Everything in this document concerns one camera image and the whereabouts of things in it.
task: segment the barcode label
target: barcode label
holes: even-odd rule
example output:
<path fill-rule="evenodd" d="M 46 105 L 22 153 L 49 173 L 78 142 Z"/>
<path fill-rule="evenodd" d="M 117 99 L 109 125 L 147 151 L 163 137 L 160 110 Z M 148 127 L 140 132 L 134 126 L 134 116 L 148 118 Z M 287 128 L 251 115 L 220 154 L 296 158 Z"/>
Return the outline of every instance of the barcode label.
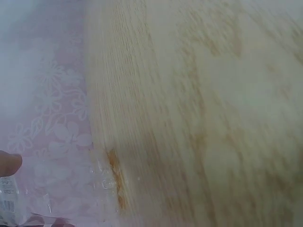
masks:
<path fill-rule="evenodd" d="M 15 212 L 15 203 L 14 201 L 2 201 L 1 203 L 1 208 L 5 211 L 9 211 L 9 212 Z"/>

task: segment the wooden surface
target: wooden surface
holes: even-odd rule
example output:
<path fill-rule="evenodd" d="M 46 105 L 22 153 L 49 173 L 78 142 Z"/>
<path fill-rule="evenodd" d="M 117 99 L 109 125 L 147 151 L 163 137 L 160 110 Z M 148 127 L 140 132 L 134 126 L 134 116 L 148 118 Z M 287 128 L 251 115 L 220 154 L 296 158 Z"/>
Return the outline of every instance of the wooden surface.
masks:
<path fill-rule="evenodd" d="M 302 6 L 89 2 L 91 130 L 121 226 L 303 226 Z"/>

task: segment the clear plastic wrapper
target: clear plastic wrapper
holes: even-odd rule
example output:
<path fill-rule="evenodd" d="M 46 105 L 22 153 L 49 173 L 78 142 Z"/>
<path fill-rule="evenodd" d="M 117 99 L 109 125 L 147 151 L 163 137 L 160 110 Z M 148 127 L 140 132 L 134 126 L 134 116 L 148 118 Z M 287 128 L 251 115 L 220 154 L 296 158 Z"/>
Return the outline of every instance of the clear plastic wrapper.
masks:
<path fill-rule="evenodd" d="M 23 158 L 14 176 L 0 178 L 0 225 L 99 226 L 116 215 L 115 180 L 100 151 Z"/>

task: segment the pink floral tablecloth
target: pink floral tablecloth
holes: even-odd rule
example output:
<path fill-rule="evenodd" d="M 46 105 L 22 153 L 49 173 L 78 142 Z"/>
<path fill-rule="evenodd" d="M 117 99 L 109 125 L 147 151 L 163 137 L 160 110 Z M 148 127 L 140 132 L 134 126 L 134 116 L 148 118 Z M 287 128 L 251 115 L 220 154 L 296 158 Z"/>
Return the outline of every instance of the pink floral tablecloth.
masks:
<path fill-rule="evenodd" d="M 93 207 L 92 147 L 83 65 L 84 0 L 0 0 L 0 149 L 36 165 L 27 206 L 77 218 Z M 90 226 L 88 220 L 83 226 Z"/>

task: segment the fingertip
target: fingertip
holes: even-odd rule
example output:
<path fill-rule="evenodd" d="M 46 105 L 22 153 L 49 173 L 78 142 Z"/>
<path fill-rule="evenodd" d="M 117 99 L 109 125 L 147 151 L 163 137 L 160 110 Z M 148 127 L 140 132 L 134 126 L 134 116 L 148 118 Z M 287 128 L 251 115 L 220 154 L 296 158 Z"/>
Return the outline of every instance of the fingertip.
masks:
<path fill-rule="evenodd" d="M 22 166 L 22 156 L 20 154 L 9 155 L 5 176 L 14 175 Z"/>

